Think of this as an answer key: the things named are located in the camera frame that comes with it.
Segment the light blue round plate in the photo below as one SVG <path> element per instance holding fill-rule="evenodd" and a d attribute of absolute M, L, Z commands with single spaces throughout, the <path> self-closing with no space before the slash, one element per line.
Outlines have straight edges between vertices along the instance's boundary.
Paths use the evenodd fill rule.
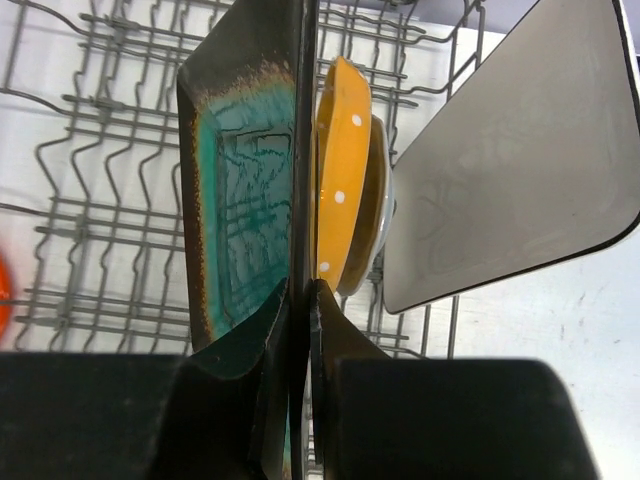
<path fill-rule="evenodd" d="M 396 209 L 388 136 L 384 122 L 376 115 L 371 117 L 368 165 L 373 168 L 375 187 L 372 200 L 374 205 L 374 241 L 369 259 L 369 267 L 373 268 L 375 258 L 382 251 L 386 242 Z"/>

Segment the green square glazed plate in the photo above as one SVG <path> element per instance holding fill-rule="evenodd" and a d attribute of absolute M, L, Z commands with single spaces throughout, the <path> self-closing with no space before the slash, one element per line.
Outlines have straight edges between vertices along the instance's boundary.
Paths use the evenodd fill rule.
<path fill-rule="evenodd" d="M 302 479 L 318 5 L 236 1 L 177 74 L 189 470 Z"/>

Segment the yellow polka dot plate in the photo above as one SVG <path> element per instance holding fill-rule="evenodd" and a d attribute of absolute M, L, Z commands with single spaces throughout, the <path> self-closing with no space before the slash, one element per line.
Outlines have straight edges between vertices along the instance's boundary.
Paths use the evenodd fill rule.
<path fill-rule="evenodd" d="M 352 62 L 336 57 L 314 128 L 311 242 L 315 275 L 342 296 L 356 293 L 372 269 L 375 187 L 368 158 L 373 115 L 368 81 Z"/>

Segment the white rectangular plate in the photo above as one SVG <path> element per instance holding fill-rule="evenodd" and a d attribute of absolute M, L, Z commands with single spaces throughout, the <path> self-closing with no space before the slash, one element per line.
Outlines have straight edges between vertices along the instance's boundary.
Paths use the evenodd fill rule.
<path fill-rule="evenodd" d="M 639 67 L 619 1 L 539 1 L 400 156 L 388 312 L 581 257 L 639 223 Z"/>

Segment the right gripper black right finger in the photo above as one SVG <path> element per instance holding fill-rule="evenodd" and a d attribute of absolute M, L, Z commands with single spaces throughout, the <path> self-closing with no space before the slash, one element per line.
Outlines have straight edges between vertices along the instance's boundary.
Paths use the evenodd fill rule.
<path fill-rule="evenodd" d="M 328 479 L 594 479 L 564 384 L 526 359 L 393 359 L 310 295 L 316 462 Z"/>

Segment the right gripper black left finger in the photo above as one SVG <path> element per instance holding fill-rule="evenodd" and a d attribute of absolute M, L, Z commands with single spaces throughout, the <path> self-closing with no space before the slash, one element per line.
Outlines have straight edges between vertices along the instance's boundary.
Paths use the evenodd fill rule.
<path fill-rule="evenodd" d="M 191 356 L 5 353 L 5 479 L 279 479 L 288 286 Z"/>

